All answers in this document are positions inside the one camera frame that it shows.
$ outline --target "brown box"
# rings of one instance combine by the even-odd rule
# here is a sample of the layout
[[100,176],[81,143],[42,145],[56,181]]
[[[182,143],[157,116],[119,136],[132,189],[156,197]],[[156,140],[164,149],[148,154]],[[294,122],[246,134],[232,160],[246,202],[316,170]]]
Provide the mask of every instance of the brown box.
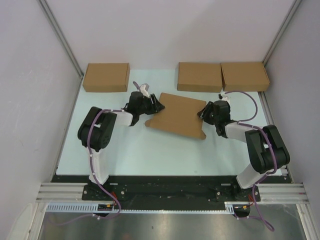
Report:
[[270,85],[262,62],[221,63],[224,91],[263,92]]
[[180,62],[178,91],[220,93],[221,66],[216,63]]
[[126,92],[129,75],[129,63],[89,63],[83,88],[94,93]]
[[206,139],[202,131],[203,121],[197,116],[197,113],[206,106],[205,101],[161,93],[159,102],[165,106],[165,109],[146,121],[147,127],[187,137]]

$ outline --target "gray floor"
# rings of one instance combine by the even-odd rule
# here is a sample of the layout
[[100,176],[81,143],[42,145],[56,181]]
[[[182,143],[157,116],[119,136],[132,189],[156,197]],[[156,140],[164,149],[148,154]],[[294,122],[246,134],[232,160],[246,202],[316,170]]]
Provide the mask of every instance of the gray floor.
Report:
[[[305,240],[295,205],[264,205],[261,211],[275,227],[270,232],[261,221],[237,221],[223,214],[121,214],[115,219],[86,217],[65,226],[47,220],[39,240]],[[71,220],[79,213],[46,213],[53,222]],[[256,209],[251,210],[256,216]]]

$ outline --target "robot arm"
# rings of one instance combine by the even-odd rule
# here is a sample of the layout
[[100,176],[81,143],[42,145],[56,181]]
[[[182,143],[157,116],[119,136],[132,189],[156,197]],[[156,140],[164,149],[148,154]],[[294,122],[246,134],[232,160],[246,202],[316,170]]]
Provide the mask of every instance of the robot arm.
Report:
[[[220,100],[208,102],[198,116],[206,123],[215,125],[216,133],[226,139],[236,139],[247,144],[250,164],[241,172],[236,181],[240,189],[248,189],[260,180],[267,172],[274,169],[274,162],[270,149],[265,146],[262,133],[249,126],[238,124],[231,120],[229,99],[219,95]],[[290,162],[288,150],[274,125],[262,128],[271,143],[277,168]]]
[[[95,171],[95,177],[100,184],[104,184],[108,177],[108,161],[105,155],[105,148],[110,142],[112,132],[115,126],[134,126],[142,114],[152,115],[165,108],[154,94],[148,93],[148,84],[138,86],[138,91],[133,91],[129,102],[121,110],[105,109],[97,118],[90,137],[90,148],[92,149],[92,164]],[[101,108],[92,107],[81,124],[77,137],[82,145],[88,149],[88,135],[90,127],[96,116],[102,111]],[[89,179],[95,183],[92,173]]]

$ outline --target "white wall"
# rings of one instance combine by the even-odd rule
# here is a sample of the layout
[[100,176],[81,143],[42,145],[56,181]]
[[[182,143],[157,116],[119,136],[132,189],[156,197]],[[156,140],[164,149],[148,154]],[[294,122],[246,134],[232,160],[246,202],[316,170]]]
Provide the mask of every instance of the white wall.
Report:
[[302,1],[267,72],[267,100],[288,147],[295,182],[303,182],[320,223],[320,1]]
[[2,1],[0,239],[49,177],[79,83],[37,1]]
[[48,0],[82,70],[262,61],[294,0]]

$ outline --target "white table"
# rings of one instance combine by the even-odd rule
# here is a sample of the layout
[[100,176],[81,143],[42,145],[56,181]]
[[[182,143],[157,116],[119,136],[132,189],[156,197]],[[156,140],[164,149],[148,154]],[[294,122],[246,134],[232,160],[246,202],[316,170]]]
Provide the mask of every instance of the white table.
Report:
[[[88,93],[83,87],[75,105],[70,127],[56,170],[57,175],[89,175],[86,149],[77,138],[78,129],[92,106],[102,109],[120,109],[129,101],[135,87],[148,83],[149,93],[159,99],[160,93],[204,100],[218,100],[218,93],[177,91],[176,70],[131,70],[128,92]],[[258,115],[252,124],[267,124],[257,92],[250,92],[258,104]],[[255,112],[251,99],[241,93],[228,95],[231,118],[247,119]],[[143,176],[221,176],[237,175],[249,164],[247,146],[243,142],[217,136],[214,126],[204,123],[205,140],[168,133],[145,127],[152,116],[142,115],[133,127],[116,126],[107,146],[111,175]]]

